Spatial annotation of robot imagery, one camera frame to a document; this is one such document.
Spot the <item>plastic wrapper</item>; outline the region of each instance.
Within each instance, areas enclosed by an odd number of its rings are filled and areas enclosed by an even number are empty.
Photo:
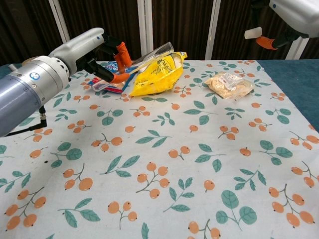
[[[109,61],[109,62],[102,62],[101,65],[108,69],[109,71],[111,71],[112,73],[116,73],[118,71],[118,64],[116,63],[116,61]],[[133,70],[134,67],[130,67],[130,68],[127,68],[127,70]],[[130,77],[124,81],[124,82],[121,82],[121,83],[118,83],[118,84],[110,84],[108,82],[105,82],[103,84],[103,87],[100,89],[100,90],[107,90],[107,91],[111,91],[111,92],[115,92],[115,93],[122,93],[125,88],[128,86],[129,82],[131,81],[131,79],[134,77],[134,73],[130,75]],[[87,84],[89,86],[93,86],[94,84],[98,83],[98,82],[101,82],[101,79],[98,78],[98,77],[95,77],[93,78],[93,80],[89,81]]]
[[[171,90],[183,73],[183,61],[186,57],[185,52],[173,52],[142,68],[130,95],[150,95]]]
[[[225,99],[237,100],[254,89],[254,85],[236,75],[219,72],[205,82],[210,89]]]

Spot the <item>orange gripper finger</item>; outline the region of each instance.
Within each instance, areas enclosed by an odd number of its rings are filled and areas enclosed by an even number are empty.
[[[121,56],[122,62],[127,66],[130,67],[132,65],[132,61],[130,58],[130,55],[128,53],[128,50],[126,49],[125,43],[122,42],[120,45],[118,45],[117,50]]]
[[[121,83],[123,81],[126,81],[130,77],[129,73],[123,73],[120,75],[113,74],[113,75],[114,77],[113,77],[113,80],[110,82],[111,84]]]
[[[124,66],[124,63],[122,62],[121,60],[121,56],[120,56],[120,53],[116,54],[114,56],[114,59],[116,60],[116,62],[118,63],[118,70],[120,73],[124,73],[124,69],[125,69],[125,66]]]
[[[265,36],[261,36],[256,38],[256,42],[258,43],[258,45],[268,49],[268,50],[277,50],[278,48],[274,48],[272,46],[274,39],[269,39]]]

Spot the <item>snack bag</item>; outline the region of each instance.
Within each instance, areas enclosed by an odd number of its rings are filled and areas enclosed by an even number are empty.
[[[183,73],[183,61],[186,57],[186,52],[173,52],[142,68],[130,95],[150,95],[171,90]]]
[[[254,85],[236,75],[219,72],[205,82],[210,89],[225,99],[239,99],[254,89]]]

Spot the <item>yellow chip bag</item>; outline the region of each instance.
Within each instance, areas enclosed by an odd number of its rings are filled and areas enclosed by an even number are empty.
[[[171,90],[183,73],[186,57],[186,52],[173,52],[141,69],[130,95],[142,96]]]

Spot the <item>black cable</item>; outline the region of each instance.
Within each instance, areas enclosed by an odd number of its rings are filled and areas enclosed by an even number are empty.
[[[6,137],[7,136],[16,135],[16,134],[19,134],[19,133],[24,133],[24,132],[27,132],[27,131],[33,131],[33,130],[36,130],[36,129],[39,129],[39,128],[47,127],[44,106],[41,106],[41,108],[39,109],[39,112],[40,112],[40,123],[38,123],[36,125],[33,125],[33,126],[30,126],[29,128],[25,128],[25,129],[22,129],[22,130],[18,130],[18,131],[15,131],[15,132],[8,133],[6,135]]]

